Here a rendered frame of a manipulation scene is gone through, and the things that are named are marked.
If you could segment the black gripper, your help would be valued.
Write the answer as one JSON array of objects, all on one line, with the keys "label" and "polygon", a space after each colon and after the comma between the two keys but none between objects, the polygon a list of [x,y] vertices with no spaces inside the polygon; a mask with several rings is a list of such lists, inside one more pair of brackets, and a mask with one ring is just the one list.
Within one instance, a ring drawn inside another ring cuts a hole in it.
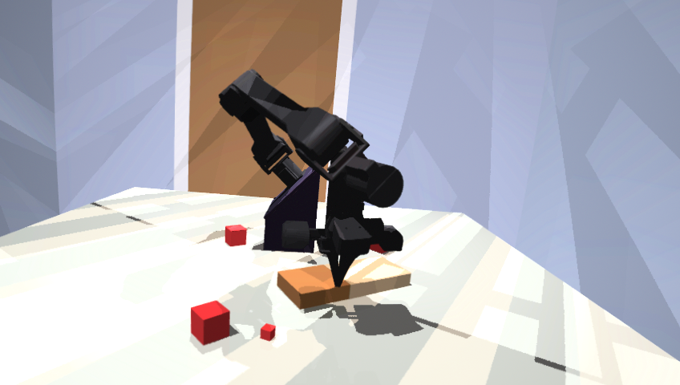
[{"label": "black gripper", "polygon": [[[353,205],[361,205],[364,210],[364,201],[353,196],[327,193],[326,219],[332,206],[340,206],[340,212],[351,212]],[[330,263],[330,269],[334,280],[334,286],[340,287],[350,266],[361,254],[341,257],[338,264],[338,254],[332,238],[325,235],[326,221],[324,229],[309,228],[307,221],[285,221],[282,224],[281,243],[286,249],[304,249],[309,241],[317,241],[318,250],[321,254],[326,254]],[[403,235],[393,226],[384,225],[384,236],[379,246],[387,252],[403,251]]]}]

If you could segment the brown square block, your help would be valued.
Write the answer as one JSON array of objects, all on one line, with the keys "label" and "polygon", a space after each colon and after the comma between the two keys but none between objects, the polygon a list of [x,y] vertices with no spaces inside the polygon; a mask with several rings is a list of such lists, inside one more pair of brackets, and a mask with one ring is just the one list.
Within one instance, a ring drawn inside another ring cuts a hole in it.
[{"label": "brown square block", "polygon": [[350,284],[334,286],[331,270],[324,265],[277,272],[277,287],[299,309],[349,299]]}]

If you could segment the tan flat block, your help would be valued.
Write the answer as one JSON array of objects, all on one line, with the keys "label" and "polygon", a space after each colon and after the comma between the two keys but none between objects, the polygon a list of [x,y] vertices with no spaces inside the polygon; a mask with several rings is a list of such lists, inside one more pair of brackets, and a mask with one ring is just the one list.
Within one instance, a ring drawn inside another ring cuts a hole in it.
[{"label": "tan flat block", "polygon": [[409,286],[411,274],[384,257],[370,257],[354,260],[344,281],[350,284],[351,299]]}]

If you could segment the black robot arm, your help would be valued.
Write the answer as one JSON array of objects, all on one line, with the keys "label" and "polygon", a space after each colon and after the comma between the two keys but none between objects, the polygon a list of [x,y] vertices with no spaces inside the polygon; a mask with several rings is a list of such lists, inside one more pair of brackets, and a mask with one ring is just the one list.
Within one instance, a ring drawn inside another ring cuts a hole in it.
[{"label": "black robot arm", "polygon": [[[255,69],[237,77],[219,97],[224,110],[248,128],[255,161],[267,175],[273,172],[287,186],[285,191],[303,177],[306,169],[302,171],[289,158],[293,150],[271,132],[266,118],[286,132],[298,156],[329,181],[329,192],[353,196],[381,209],[391,207],[401,197],[402,173],[394,166],[367,159],[363,152],[370,144],[359,130],[319,107],[294,102],[264,81]],[[349,139],[353,143],[347,148]],[[329,161],[327,172],[323,167]],[[361,205],[353,205],[351,212],[332,206],[325,235],[333,239],[341,257],[366,255],[370,245],[383,241],[384,222],[381,217],[364,218]]]}]

